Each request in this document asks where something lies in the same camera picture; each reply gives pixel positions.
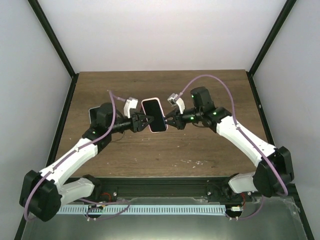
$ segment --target black cable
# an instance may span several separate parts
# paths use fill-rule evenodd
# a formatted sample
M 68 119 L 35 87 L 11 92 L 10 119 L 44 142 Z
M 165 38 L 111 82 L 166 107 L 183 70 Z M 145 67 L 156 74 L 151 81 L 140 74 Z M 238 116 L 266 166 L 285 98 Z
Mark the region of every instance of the black cable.
M 199 126 L 199 125 L 195 124 L 194 122 L 192 123 L 192 125 L 197 127 L 197 128 L 205 128 L 205 126 Z
M 111 141 L 110 143 L 115 143 L 115 142 L 122 140 L 124 138 L 125 134 L 126 134 L 126 132 L 124 131 L 121 138 L 114 140 L 114 141 Z

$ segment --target red wire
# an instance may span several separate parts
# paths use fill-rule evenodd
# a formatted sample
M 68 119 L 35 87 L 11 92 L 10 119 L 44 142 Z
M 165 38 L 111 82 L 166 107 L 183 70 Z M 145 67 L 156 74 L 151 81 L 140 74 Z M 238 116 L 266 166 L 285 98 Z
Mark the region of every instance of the red wire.
M 240 195 L 241 195 L 241 197 L 242 197 L 242 199 L 243 199 L 243 203 L 242 203 L 243 210 L 245 210 L 246 196 L 245 196 L 245 194 L 244 194 L 244 193 L 241 193 Z
M 111 195 L 109 193 L 107 193 L 107 192 L 104 192 L 104 193 L 101 194 L 101 196 L 104 196 L 104 195 L 107 195 L 109 197 L 109 202 L 111 202 L 111 200 L 112 200 Z

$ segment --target wire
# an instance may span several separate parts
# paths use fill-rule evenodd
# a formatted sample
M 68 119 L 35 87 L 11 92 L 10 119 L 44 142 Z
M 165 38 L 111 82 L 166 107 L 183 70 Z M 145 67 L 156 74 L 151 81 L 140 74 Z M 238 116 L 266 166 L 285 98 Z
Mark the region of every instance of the wire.
M 236 119 L 236 111 L 235 111 L 235 103 L 234 103 L 234 99 L 231 95 L 231 92 L 229 90 L 229 88 L 227 87 L 227 85 L 218 77 L 213 76 L 213 75 L 209 75 L 209 74 L 203 74 L 203 75 L 199 75 L 197 77 L 195 77 L 194 79 L 192 79 L 185 87 L 184 89 L 179 93 L 179 95 L 175 98 L 175 100 L 177 101 L 183 94 L 184 92 L 187 90 L 187 88 L 196 80 L 198 80 L 199 78 L 202 77 L 209 77 L 209 78 L 213 78 L 216 79 L 219 83 L 221 83 L 226 92 L 228 93 L 230 100 L 231 100 L 231 107 L 232 107 L 232 118 L 233 118 L 233 122 L 234 125 L 236 126 L 236 129 L 244 136 L 244 138 L 257 150 L 257 152 L 262 156 L 263 160 L 266 161 L 266 163 L 269 165 L 270 169 L 272 170 L 272 172 L 274 173 L 276 179 L 278 180 L 278 182 L 280 183 L 282 189 L 283 189 L 283 193 L 281 192 L 277 192 L 278 195 L 280 196 L 287 196 L 288 195 L 288 189 L 284 183 L 284 181 L 281 179 L 279 173 L 277 172 L 277 170 L 275 169 L 275 167 L 273 166 L 273 164 L 270 162 L 270 160 L 267 158 L 267 156 L 259 149 L 259 147 L 242 131 L 242 129 L 237 126 L 238 125 L 238 121 Z
M 122 137 L 120 137 L 117 140 L 111 141 L 110 143 L 115 143 L 115 142 L 118 142 L 118 141 L 122 140 L 125 137 L 125 134 L 126 134 L 126 132 L 124 131 L 123 134 L 122 134 Z
M 105 196 L 105 195 L 107 195 L 109 197 L 109 202 L 111 202 L 111 200 L 112 200 L 111 195 L 109 193 L 107 193 L 107 192 L 104 192 L 104 193 L 101 194 L 101 196 Z
M 93 208 L 88 209 L 88 211 L 86 211 L 85 216 L 86 216 L 86 218 L 87 218 L 88 220 L 90 220 L 90 219 L 91 219 L 91 220 L 95 220 L 95 221 L 101 221 L 101 220 L 113 219 L 113 218 L 115 218 L 115 217 L 119 216 L 120 214 L 123 214 L 125 211 L 127 211 L 127 210 L 128 210 L 128 208 L 129 208 L 129 207 L 130 207 L 130 205 L 126 206 L 126 208 L 125 208 L 125 209 L 123 209 L 123 210 L 121 210 L 121 211 L 117 212 L 116 214 L 114 214 L 114 215 L 112 215 L 112 216 L 98 217 L 98 218 L 89 217 L 89 213 L 90 213 L 91 211 L 93 211 L 93 210 L 95 210 L 95 209 L 99 209 L 99 210 L 101 210 L 99 207 L 93 207 Z
M 245 194 L 242 192 L 241 194 L 241 197 L 243 199 L 243 203 L 242 203 L 242 207 L 243 207 L 243 210 L 245 210 L 245 206 L 246 206 L 246 196 Z
M 197 128 L 205 128 L 205 126 L 201 126 L 201 125 L 197 125 L 194 122 L 192 123 L 193 126 L 197 127 Z
M 252 213 L 251 215 L 249 215 L 249 216 L 245 216 L 245 217 L 240 217 L 240 218 L 238 218 L 237 220 L 246 220 L 246 219 L 250 219 L 250 218 L 252 218 L 252 217 L 254 217 L 255 215 L 257 215 L 260 211 L 261 211 L 261 209 L 262 209 L 262 207 L 263 207 L 263 205 L 264 205 L 264 202 L 265 202 L 265 196 L 261 196 L 261 204 L 260 204 L 260 207 L 257 209 L 257 211 L 255 211 L 254 213 Z M 225 216 L 227 217 L 227 218 L 229 218 L 229 219 L 232 219 L 232 217 L 230 217 L 228 214 L 225 214 Z
M 30 192 L 30 195 L 29 197 L 26 199 L 26 202 L 25 202 L 25 205 L 24 205 L 24 211 L 23 211 L 23 216 L 24 216 L 24 219 L 27 221 L 27 222 L 30 222 L 30 221 L 33 221 L 35 220 L 37 217 L 34 217 L 34 218 L 29 218 L 28 217 L 28 207 L 29 207 L 29 204 L 30 204 L 30 201 L 31 201 L 31 198 L 33 197 L 33 195 L 35 194 L 35 192 L 37 191 L 37 189 L 39 188 L 39 186 L 44 182 L 44 180 L 51 174 L 52 172 L 47 172 L 46 175 L 44 175 L 40 181 L 37 182 L 37 184 L 34 186 L 34 188 L 32 189 L 32 191 Z
M 84 199 L 84 198 L 79 198 L 79 200 L 80 200 L 80 201 L 83 201 L 83 202 L 85 202 L 85 203 L 94 204 L 94 205 L 117 205 L 117 204 L 120 204 L 120 203 L 121 203 L 121 202 L 118 202 L 118 201 L 117 201 L 117 202 L 94 202 L 94 201 L 90 201 L 90 200 L 87 200 L 87 199 Z M 98 207 L 93 207 L 93 208 L 91 208 L 91 209 L 88 209 L 88 211 L 86 212 L 86 215 L 85 215 L 85 216 L 87 217 L 88 220 L 93 219 L 93 220 L 101 221 L 101 220 L 112 219 L 112 218 L 117 217 L 117 216 L 119 216 L 120 214 L 124 213 L 125 211 L 127 211 L 129 207 L 130 207 L 130 205 L 128 204 L 128 206 L 127 206 L 125 209 L 117 212 L 116 214 L 114 214 L 114 215 L 112 215 L 112 216 L 92 218 L 92 217 L 89 217 L 89 212 L 92 211 L 92 210 L 94 210 L 94 209 L 100 209 L 100 208 L 98 208 Z
M 111 103 L 112 103 L 112 121 L 111 121 L 111 124 L 110 124 L 110 127 L 108 128 L 108 130 L 106 131 L 105 134 L 103 134 L 102 136 L 98 137 L 97 139 L 93 140 L 93 141 L 90 141 L 82 146 L 79 146 L 78 147 L 78 150 L 81 150 L 83 148 L 85 148 L 86 146 L 88 145 L 91 145 L 91 144 L 95 144 L 96 142 L 100 141 L 101 139 L 105 138 L 112 130 L 114 124 L 115 124 L 115 120 L 116 120 L 116 104 L 115 104 L 115 100 L 114 100 L 114 97 L 113 97 L 113 93 L 111 91 L 109 91 L 109 95 L 110 95 L 110 99 L 111 99 Z M 69 157 L 71 157 L 74 153 L 76 153 L 77 151 L 76 150 L 72 150 L 70 153 L 68 153 L 60 162 L 58 162 L 52 169 L 53 171 L 56 170 L 61 164 L 63 164 Z M 47 174 L 45 174 L 40 180 L 39 182 L 34 186 L 34 188 L 32 189 L 32 191 L 30 192 L 28 198 L 26 199 L 26 202 L 25 202 L 25 205 L 24 205 L 24 211 L 23 211 L 23 216 L 24 216 L 24 219 L 27 221 L 27 222 L 30 222 L 31 220 L 34 220 L 36 217 L 34 218 L 29 218 L 28 217 L 28 208 L 29 208 L 29 204 L 30 204 L 30 201 L 32 199 L 32 197 L 34 196 L 35 192 L 37 191 L 37 189 L 39 188 L 39 186 L 44 182 L 44 180 L 50 175 L 52 174 L 51 171 L 49 171 Z
M 119 100 L 119 101 L 122 101 L 122 102 L 127 101 L 126 99 L 124 99 L 124 98 L 122 98 L 122 97 L 119 97 L 119 96 L 116 96 L 116 95 L 114 95 L 113 93 L 112 93 L 112 96 L 113 96 L 114 99 L 117 99 L 117 100 Z

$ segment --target white wall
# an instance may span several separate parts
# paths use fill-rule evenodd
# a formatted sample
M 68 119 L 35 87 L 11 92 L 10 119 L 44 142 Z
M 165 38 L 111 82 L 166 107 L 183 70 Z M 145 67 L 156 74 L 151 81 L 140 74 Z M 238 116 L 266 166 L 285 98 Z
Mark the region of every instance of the white wall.
M 249 70 L 285 0 L 39 0 L 76 72 Z
M 291 151 L 295 182 L 320 239 L 320 1 L 297 1 L 254 76 L 275 143 Z
M 24 175 L 47 162 L 70 80 L 28 1 L 1 0 L 0 239 L 14 239 Z

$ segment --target white bracket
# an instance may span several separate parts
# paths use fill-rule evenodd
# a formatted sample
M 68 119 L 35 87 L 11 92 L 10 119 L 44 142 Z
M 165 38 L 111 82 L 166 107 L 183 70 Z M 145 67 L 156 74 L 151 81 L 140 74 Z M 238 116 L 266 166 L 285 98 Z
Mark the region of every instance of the white bracket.
M 130 110 L 131 109 L 136 109 L 138 105 L 138 99 L 135 99 L 133 97 L 129 97 L 126 101 L 125 101 L 125 105 L 123 108 L 123 113 L 126 117 L 130 118 L 131 114 L 130 114 Z
M 251 145 L 251 143 L 239 132 L 236 127 L 241 130 L 258 146 L 258 148 L 267 157 L 275 152 L 275 146 L 260 139 L 239 122 L 235 126 L 232 116 L 227 116 L 221 120 L 216 126 L 216 132 L 232 142 L 238 149 L 240 149 L 247 157 L 253 162 L 254 166 L 257 167 L 259 162 L 262 160 L 261 154 Z
M 178 94 L 172 93 L 167 100 L 173 107 L 178 106 L 180 113 L 183 114 L 186 109 L 185 102 L 181 97 L 176 100 L 176 97 L 178 97 Z
M 81 138 L 78 143 L 71 148 L 65 155 L 60 157 L 57 161 L 53 164 L 49 165 L 48 167 L 42 169 L 41 176 L 45 176 L 48 172 L 51 172 L 49 176 L 46 177 L 48 181 L 54 180 L 54 184 L 56 185 L 57 189 L 60 190 L 66 180 L 80 168 L 85 162 L 89 159 L 92 159 L 94 156 L 98 154 L 98 147 L 97 145 L 90 144 L 82 149 L 79 150 L 84 144 L 90 143 L 91 140 L 88 138 Z M 78 149 L 77 152 L 72 154 L 68 159 L 66 159 L 56 170 L 53 171 L 53 168 L 63 160 L 63 158 L 68 155 L 73 150 Z
M 258 190 L 254 185 L 254 175 L 255 172 L 238 174 L 229 180 L 229 186 L 236 194 L 245 192 L 257 192 Z
M 63 185 L 59 190 L 59 194 L 62 196 L 61 207 L 77 199 L 89 197 L 94 188 L 95 185 L 83 177 L 77 181 Z

